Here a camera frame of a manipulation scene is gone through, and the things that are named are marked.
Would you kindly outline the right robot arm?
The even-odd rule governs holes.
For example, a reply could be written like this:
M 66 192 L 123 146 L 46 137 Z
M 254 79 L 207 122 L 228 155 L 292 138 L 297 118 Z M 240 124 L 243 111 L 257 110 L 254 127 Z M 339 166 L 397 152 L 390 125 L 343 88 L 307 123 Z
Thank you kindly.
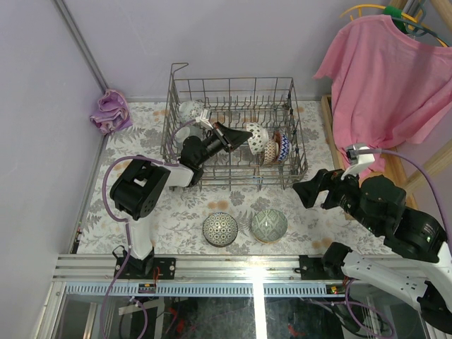
M 305 208 L 322 191 L 321 207 L 342 208 L 393 253 L 423 272 L 423 278 L 402 274 L 363 257 L 349 246 L 332 242 L 323 255 L 323 273 L 333 279 L 362 280 L 418 311 L 435 329 L 451 333 L 451 252 L 445 229 L 431 215 L 410 208 L 406 192 L 383 175 L 363 182 L 342 170 L 320 169 L 313 179 L 292 188 Z

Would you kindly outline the grey dotted bowl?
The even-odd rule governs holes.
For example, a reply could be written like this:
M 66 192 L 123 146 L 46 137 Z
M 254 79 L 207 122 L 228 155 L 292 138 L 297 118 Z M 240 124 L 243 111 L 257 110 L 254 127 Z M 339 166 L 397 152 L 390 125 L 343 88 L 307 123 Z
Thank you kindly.
M 182 150 L 183 143 L 189 136 L 198 136 L 200 138 L 202 136 L 202 131 L 194 125 L 182 127 L 174 136 L 178 150 Z

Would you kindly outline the white bowl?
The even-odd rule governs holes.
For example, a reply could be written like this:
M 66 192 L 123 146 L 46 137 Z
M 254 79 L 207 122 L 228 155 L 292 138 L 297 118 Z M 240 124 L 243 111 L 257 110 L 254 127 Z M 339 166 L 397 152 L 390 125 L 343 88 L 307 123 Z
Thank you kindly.
M 248 122 L 246 130 L 252 133 L 252 137 L 247 141 L 251 154 L 257 155 L 265 149 L 266 144 L 269 142 L 268 131 L 256 122 Z

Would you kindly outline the black patterned bowl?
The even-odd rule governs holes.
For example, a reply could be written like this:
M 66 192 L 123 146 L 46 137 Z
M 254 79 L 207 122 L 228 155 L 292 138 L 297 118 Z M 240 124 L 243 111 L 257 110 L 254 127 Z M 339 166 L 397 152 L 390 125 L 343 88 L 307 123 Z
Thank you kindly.
M 226 247 L 237 238 L 238 224 L 230 214 L 213 213 L 204 220 L 202 233 L 210 245 Z

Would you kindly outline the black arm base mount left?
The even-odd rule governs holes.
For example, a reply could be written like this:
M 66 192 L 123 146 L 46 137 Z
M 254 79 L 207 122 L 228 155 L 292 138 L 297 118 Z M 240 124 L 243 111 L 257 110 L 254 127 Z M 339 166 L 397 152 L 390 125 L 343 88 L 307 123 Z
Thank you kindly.
M 115 248 L 112 255 L 116 259 L 114 276 L 129 280 L 173 280 L 176 273 L 176 258 L 156 257 L 154 250 L 144 259 L 134 258 L 124 246 Z

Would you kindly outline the red diamond patterned bowl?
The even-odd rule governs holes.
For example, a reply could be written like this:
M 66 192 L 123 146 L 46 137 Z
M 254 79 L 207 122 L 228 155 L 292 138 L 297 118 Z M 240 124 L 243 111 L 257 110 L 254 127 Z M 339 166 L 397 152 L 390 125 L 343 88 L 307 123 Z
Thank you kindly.
M 273 133 L 273 140 L 274 140 L 278 145 L 281 144 L 281 134 L 280 134 L 279 131 L 275 131 L 275 132 Z

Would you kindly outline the brown lattice patterned bowl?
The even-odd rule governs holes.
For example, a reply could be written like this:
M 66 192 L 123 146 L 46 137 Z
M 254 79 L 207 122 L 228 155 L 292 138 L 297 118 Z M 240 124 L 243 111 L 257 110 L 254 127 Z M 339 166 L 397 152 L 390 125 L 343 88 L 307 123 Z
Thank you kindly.
M 276 141 L 270 140 L 267 142 L 263 151 L 262 165 L 271 165 L 277 162 L 279 155 L 279 145 Z

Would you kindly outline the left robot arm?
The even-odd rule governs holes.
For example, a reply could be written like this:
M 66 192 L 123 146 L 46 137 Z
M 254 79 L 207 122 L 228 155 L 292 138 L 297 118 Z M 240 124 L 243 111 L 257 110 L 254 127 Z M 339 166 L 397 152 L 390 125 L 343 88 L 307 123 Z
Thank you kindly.
M 131 162 L 112 185 L 109 197 L 117 210 L 127 214 L 125 218 L 114 215 L 112 218 L 126 223 L 126 254 L 133 257 L 132 273 L 144 279 L 154 272 L 155 262 L 148 257 L 154 248 L 149 228 L 140 226 L 138 221 L 151 214 L 164 189 L 195 186 L 203 176 L 204 162 L 221 151 L 231 153 L 252 136 L 249 131 L 230 129 L 215 122 L 207 138 L 185 138 L 177 163 L 164 163 L 141 155 L 120 159 Z

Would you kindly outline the blue zigzag bowl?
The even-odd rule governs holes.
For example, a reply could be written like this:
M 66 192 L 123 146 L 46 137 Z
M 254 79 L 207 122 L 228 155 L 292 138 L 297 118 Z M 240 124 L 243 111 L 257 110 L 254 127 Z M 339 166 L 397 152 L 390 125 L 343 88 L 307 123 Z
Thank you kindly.
M 290 151 L 292 149 L 292 144 L 289 138 L 284 134 L 278 132 L 279 137 L 279 154 L 277 157 L 278 162 L 284 162 L 288 159 Z

